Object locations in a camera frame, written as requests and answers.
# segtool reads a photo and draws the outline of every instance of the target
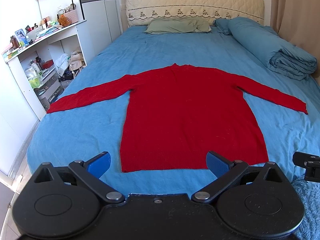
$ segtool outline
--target circular plate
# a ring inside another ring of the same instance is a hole
[[[70,236],[87,227],[99,213],[97,197],[82,187],[49,181],[38,183],[36,189],[43,195],[22,191],[12,210],[19,230],[30,236]]]
[[[300,225],[304,207],[297,197],[281,194],[287,187],[279,186],[255,187],[252,183],[231,188],[219,197],[218,213],[243,236],[257,239],[287,236]]]

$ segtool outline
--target stuffed animal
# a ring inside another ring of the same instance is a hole
[[[62,27],[67,27],[72,23],[72,21],[68,17],[65,17],[63,14],[58,19],[58,22]]]

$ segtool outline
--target cream headboard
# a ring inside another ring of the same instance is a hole
[[[157,17],[201,16],[210,23],[237,16],[263,25],[263,0],[126,0],[129,26],[147,25]]]

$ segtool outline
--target pillowcase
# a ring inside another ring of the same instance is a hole
[[[209,23],[201,17],[161,17],[153,19],[149,23],[148,28],[145,32],[149,34],[163,34],[191,32],[207,33],[209,31],[211,31]]]
[[[218,28],[218,33],[223,33],[224,35],[232,35],[231,31],[229,30],[229,19],[216,19],[215,25]]]

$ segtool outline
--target screw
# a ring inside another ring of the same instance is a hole
[[[205,191],[199,191],[195,193],[195,198],[199,200],[206,200],[210,197],[210,194]]]
[[[122,197],[122,194],[117,191],[111,191],[106,195],[106,198],[110,200],[119,200],[121,197]]]

